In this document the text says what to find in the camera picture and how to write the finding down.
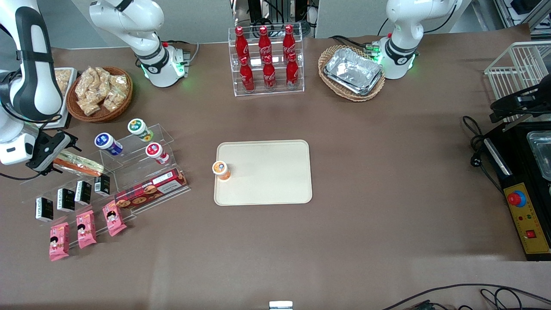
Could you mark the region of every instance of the red bottle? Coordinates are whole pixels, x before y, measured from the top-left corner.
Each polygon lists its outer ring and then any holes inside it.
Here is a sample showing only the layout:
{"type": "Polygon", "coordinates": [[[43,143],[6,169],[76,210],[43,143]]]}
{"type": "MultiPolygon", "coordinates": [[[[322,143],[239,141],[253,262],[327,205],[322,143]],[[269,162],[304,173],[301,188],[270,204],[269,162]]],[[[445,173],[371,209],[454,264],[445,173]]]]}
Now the red bottle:
{"type": "Polygon", "coordinates": [[[239,61],[241,62],[241,59],[245,58],[248,62],[250,59],[249,44],[247,43],[247,39],[243,36],[243,27],[235,27],[235,34],[237,35],[235,39],[235,50],[237,51],[239,61]]]}
{"type": "Polygon", "coordinates": [[[299,65],[296,64],[296,54],[289,54],[287,63],[287,88],[295,89],[299,85],[299,65]]]}
{"type": "Polygon", "coordinates": [[[272,42],[268,38],[268,28],[266,26],[260,26],[258,49],[260,50],[260,60],[262,63],[267,64],[267,60],[272,63],[272,42]]]}
{"type": "Polygon", "coordinates": [[[262,72],[264,73],[264,88],[266,91],[273,92],[276,88],[276,69],[272,64],[272,57],[266,58],[266,64],[262,72]]]}
{"type": "Polygon", "coordinates": [[[295,52],[295,37],[293,37],[293,25],[285,26],[285,38],[283,38],[283,62],[289,61],[289,54],[295,52]]]}
{"type": "Polygon", "coordinates": [[[252,93],[255,91],[255,81],[252,79],[252,70],[251,67],[249,67],[249,61],[247,58],[241,58],[239,61],[241,62],[239,73],[241,73],[241,81],[245,87],[245,93],[252,93]]]}

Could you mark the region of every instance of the pink snack bag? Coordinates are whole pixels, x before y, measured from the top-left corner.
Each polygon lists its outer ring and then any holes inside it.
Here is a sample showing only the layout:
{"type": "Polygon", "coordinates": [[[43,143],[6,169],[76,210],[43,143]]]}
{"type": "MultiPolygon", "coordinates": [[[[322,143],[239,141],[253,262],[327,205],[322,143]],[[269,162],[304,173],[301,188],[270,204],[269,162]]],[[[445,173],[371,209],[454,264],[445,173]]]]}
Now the pink snack bag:
{"type": "Polygon", "coordinates": [[[105,221],[107,222],[107,229],[111,236],[118,234],[121,230],[126,228],[126,225],[122,222],[120,210],[114,200],[105,205],[103,211],[105,221]]]}
{"type": "Polygon", "coordinates": [[[97,243],[93,210],[77,215],[77,236],[78,246],[81,249],[88,245],[97,243]]]}
{"type": "Polygon", "coordinates": [[[62,223],[50,228],[50,260],[69,256],[69,224],[62,223]]]}

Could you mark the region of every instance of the brown table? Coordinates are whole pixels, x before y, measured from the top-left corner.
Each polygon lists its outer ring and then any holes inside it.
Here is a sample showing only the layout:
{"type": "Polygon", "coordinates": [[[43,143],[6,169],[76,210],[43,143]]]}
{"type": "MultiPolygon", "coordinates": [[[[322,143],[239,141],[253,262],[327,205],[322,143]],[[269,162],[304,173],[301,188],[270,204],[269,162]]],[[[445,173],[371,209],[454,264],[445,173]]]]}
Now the brown table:
{"type": "MultiPolygon", "coordinates": [[[[166,89],[145,80],[130,49],[55,50],[56,66],[117,66],[135,82],[133,104],[118,120],[73,120],[68,131],[83,153],[95,150],[101,131],[127,135],[132,117],[160,122],[192,191],[141,214],[124,234],[51,263],[33,206],[18,204],[17,182],[0,180],[0,305],[243,310],[293,300],[297,310],[380,309],[457,282],[549,296],[551,265],[524,261],[500,194],[469,165],[470,134],[460,126],[468,114],[491,128],[482,71],[512,42],[529,39],[527,27],[427,35],[411,71],[361,104],[336,96],[317,75],[332,40],[305,41],[304,94],[243,99],[233,96],[226,44],[202,45],[190,77],[166,89]],[[214,203],[218,144],[284,139],[310,144],[311,202],[214,203]]],[[[427,298],[482,306],[475,288],[427,298]]]]}

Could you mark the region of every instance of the red button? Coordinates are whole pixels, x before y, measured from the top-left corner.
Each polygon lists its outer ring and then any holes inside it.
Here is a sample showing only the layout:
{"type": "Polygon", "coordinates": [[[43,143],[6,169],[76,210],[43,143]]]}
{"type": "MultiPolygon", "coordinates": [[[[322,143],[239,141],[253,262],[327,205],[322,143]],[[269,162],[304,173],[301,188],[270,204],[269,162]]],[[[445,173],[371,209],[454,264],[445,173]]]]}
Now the red button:
{"type": "Polygon", "coordinates": [[[514,205],[514,206],[518,206],[519,204],[522,203],[522,198],[520,197],[519,194],[517,193],[510,193],[508,196],[507,196],[507,201],[514,205]]]}

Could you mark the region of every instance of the yogurt cup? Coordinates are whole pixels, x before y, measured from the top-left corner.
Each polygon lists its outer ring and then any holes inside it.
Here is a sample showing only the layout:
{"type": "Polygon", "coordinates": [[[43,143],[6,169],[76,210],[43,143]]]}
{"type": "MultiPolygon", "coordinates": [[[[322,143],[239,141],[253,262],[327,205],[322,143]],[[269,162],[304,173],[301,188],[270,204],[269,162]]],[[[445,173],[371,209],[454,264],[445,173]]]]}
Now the yogurt cup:
{"type": "Polygon", "coordinates": [[[119,155],[122,152],[122,144],[113,138],[107,132],[102,132],[94,139],[94,144],[109,153],[111,155],[119,155]]]}
{"type": "Polygon", "coordinates": [[[217,161],[212,165],[212,172],[221,181],[226,181],[230,178],[231,172],[228,169],[228,165],[223,161],[217,161]]]}
{"type": "Polygon", "coordinates": [[[153,139],[153,131],[147,128],[147,125],[142,119],[133,119],[128,122],[128,131],[138,136],[143,142],[149,142],[153,139]]]}
{"type": "Polygon", "coordinates": [[[163,147],[157,142],[148,144],[145,148],[145,153],[161,165],[166,164],[170,159],[170,155],[163,151],[163,147]]]}

